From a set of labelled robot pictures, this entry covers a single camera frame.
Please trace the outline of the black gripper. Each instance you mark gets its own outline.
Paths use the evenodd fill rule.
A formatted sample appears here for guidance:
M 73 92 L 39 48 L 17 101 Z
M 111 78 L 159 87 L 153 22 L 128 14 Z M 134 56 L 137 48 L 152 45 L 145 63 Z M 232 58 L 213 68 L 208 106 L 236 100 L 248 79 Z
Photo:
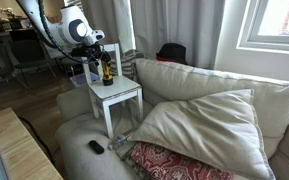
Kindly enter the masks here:
M 82 45 L 81 47 L 74 48 L 71 52 L 73 57 L 87 57 L 91 60 L 95 59 L 94 64 L 99 66 L 102 64 L 102 61 L 110 63 L 111 57 L 108 52 L 104 51 L 102 53 L 101 47 L 99 44 L 93 44 L 90 46 Z

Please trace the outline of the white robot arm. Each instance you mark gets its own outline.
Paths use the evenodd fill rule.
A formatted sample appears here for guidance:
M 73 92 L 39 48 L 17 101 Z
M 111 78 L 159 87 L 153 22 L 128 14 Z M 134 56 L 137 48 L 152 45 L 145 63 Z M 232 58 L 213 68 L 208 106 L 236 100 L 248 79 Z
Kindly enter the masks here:
M 99 44 L 99 41 L 105 38 L 104 32 L 93 30 L 78 6 L 61 8 L 62 19 L 58 23 L 51 23 L 45 16 L 43 0 L 16 2 L 49 47 L 78 63 L 97 65 L 101 60 L 107 65 L 110 64 L 110 55 Z

